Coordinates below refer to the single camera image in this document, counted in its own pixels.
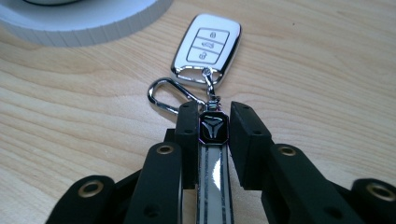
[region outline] tape roll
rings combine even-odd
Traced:
[[[171,5],[172,0],[83,0],[48,7],[0,0],[0,22],[30,42],[81,47],[133,34],[159,19]]]
[[[33,4],[39,4],[39,5],[56,6],[56,5],[72,3],[80,0],[23,0],[23,1],[30,2]]]

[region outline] wooden table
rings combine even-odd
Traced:
[[[142,167],[176,122],[146,91],[169,77],[202,12],[243,26],[217,90],[227,113],[231,101],[252,106],[275,142],[297,146],[343,187],[364,177],[396,185],[394,1],[175,0],[150,27],[87,48],[38,46],[0,30],[1,223],[43,223],[82,177],[119,181]],[[230,165],[235,224],[266,223],[261,194],[242,190]],[[185,193],[184,223],[194,221],[194,194]]]

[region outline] carabiner clip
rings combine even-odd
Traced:
[[[154,81],[149,87],[148,87],[148,99],[149,101],[158,106],[160,109],[166,110],[168,112],[171,112],[172,114],[177,115],[178,114],[178,109],[171,106],[167,105],[164,103],[159,102],[157,99],[155,99],[154,94],[155,91],[164,84],[171,84],[173,87],[175,87],[178,91],[180,91],[188,100],[193,100],[199,105],[205,105],[205,102],[199,98],[197,98],[195,95],[193,95],[191,92],[189,92],[187,89],[185,89],[183,86],[181,86],[178,82],[174,81],[170,77],[162,77],[156,81]]]

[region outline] car key fob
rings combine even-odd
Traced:
[[[241,25],[219,16],[200,14],[191,22],[171,66],[171,78],[206,89],[202,70],[213,70],[213,84],[220,85],[237,52]]]

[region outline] brass screw hole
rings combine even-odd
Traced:
[[[102,191],[104,185],[99,180],[91,180],[85,183],[78,190],[78,196],[81,198],[91,198]]]
[[[395,193],[380,184],[370,183],[367,185],[366,189],[376,198],[379,198],[387,202],[396,201]]]
[[[295,156],[297,154],[296,150],[291,147],[280,147],[278,150],[285,156]]]
[[[173,150],[174,149],[171,146],[162,146],[162,147],[157,148],[157,152],[160,153],[160,154],[163,154],[163,155],[172,153]]]

